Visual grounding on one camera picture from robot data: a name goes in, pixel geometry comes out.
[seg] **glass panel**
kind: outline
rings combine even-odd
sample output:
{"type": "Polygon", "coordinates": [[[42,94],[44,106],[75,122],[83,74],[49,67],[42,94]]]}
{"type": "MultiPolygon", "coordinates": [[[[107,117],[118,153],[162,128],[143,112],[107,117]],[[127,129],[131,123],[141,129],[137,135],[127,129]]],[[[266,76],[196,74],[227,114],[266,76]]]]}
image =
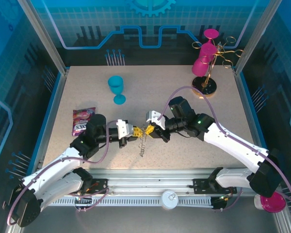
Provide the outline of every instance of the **glass panel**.
{"type": "Polygon", "coordinates": [[[6,184],[27,171],[57,73],[18,2],[0,0],[0,232],[6,184]]]}
{"type": "Polygon", "coordinates": [[[243,48],[269,1],[32,2],[65,64],[83,66],[117,65],[106,59],[106,50],[114,57],[125,55],[126,65],[191,65],[197,54],[191,44],[206,42],[208,28],[219,31],[216,43],[227,36],[237,39],[226,49],[243,48]]]}
{"type": "Polygon", "coordinates": [[[243,74],[266,145],[284,153],[291,182],[291,0],[282,1],[243,74]]]}

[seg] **beige table surface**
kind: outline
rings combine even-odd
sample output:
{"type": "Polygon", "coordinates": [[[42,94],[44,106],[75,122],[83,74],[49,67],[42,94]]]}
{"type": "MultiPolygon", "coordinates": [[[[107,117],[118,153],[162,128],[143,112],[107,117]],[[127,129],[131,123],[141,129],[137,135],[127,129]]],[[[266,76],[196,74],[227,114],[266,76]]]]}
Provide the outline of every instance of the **beige table surface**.
{"type": "MultiPolygon", "coordinates": [[[[252,141],[239,92],[231,69],[216,66],[212,77],[218,88],[210,102],[220,123],[238,136],[252,141]]],[[[50,137],[44,165],[59,156],[73,141],[72,110],[96,107],[107,121],[127,119],[129,123],[141,127],[145,124],[149,110],[161,112],[167,99],[174,90],[191,85],[194,75],[191,66],[101,66],[71,67],[59,105],[54,127],[50,137]],[[116,105],[114,94],[109,90],[107,81],[112,75],[124,79],[126,102],[116,105]]],[[[196,113],[211,112],[203,99],[192,90],[181,90],[178,95],[186,98],[196,113]]],[[[150,168],[150,169],[188,169],[244,167],[234,157],[221,149],[196,138],[183,138],[172,134],[171,140],[164,143],[161,139],[147,138],[145,153],[139,155],[140,140],[128,142],[120,149],[118,143],[111,143],[105,160],[92,168],[150,168]]],[[[104,152],[101,149],[91,160],[98,160],[104,152]]]]}

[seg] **candy bag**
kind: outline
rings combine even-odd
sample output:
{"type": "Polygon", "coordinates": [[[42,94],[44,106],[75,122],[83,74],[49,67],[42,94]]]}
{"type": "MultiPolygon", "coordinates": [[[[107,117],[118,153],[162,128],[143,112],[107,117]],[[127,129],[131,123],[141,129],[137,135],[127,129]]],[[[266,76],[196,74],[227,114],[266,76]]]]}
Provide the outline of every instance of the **candy bag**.
{"type": "Polygon", "coordinates": [[[91,116],[95,114],[96,108],[85,108],[80,110],[73,110],[73,128],[72,136],[78,136],[86,130],[86,123],[91,116]]]}

